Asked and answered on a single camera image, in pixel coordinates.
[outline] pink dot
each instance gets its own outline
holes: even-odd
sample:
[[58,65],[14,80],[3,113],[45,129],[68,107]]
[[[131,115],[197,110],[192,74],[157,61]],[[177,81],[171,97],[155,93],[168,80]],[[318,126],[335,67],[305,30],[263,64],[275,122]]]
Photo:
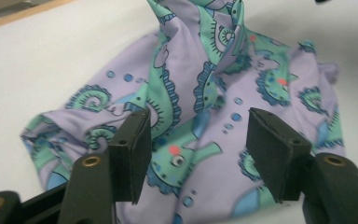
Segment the pink dot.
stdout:
[[169,148],[169,151],[171,154],[173,154],[173,156],[179,155],[180,154],[180,148],[176,145],[172,145]]
[[255,35],[249,36],[249,40],[252,41],[252,42],[255,42]]
[[278,82],[283,85],[283,86],[286,86],[287,85],[287,81],[284,80],[283,78],[278,78]]

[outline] fabric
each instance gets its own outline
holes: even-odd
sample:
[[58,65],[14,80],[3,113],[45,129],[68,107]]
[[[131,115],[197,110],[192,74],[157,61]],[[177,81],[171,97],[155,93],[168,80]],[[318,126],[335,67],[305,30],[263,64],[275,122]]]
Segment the fabric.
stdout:
[[245,147],[250,107],[279,116],[312,153],[344,154],[337,66],[318,63],[312,42],[289,48],[248,30],[238,0],[149,4],[159,31],[21,135],[45,189],[67,181],[77,158],[103,152],[141,108],[151,110],[152,161],[140,202],[117,204],[121,223],[211,223],[274,204]]

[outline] seahorse eye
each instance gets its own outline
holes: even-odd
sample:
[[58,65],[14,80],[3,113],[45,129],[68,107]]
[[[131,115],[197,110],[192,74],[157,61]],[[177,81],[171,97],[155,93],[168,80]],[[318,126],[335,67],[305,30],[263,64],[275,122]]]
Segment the seahorse eye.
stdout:
[[185,158],[181,155],[173,156],[171,163],[176,167],[181,166],[183,163],[185,163]]

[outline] white table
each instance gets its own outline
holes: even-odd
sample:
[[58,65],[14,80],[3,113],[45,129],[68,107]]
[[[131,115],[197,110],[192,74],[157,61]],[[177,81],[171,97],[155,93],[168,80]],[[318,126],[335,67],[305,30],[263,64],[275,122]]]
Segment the white table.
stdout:
[[[246,23],[293,45],[316,42],[321,62],[337,62],[335,89],[347,147],[358,165],[358,1],[245,0]],[[76,0],[0,27],[0,190],[23,200],[42,192],[19,134],[36,114],[61,105],[112,57],[158,27],[146,1]],[[300,203],[230,223],[305,223]]]

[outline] crumpled cloth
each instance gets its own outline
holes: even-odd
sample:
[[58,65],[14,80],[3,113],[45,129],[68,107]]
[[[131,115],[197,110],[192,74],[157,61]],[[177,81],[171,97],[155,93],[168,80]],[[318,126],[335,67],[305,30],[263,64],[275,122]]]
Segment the crumpled cloth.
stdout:
[[315,47],[289,48],[248,30],[239,0],[148,0],[159,31],[104,67],[21,138],[45,189],[74,161],[103,152],[124,119],[151,110],[152,161],[137,205],[120,223],[211,223],[274,204],[245,147],[249,108],[272,112],[308,138],[312,153],[344,154],[335,64]]

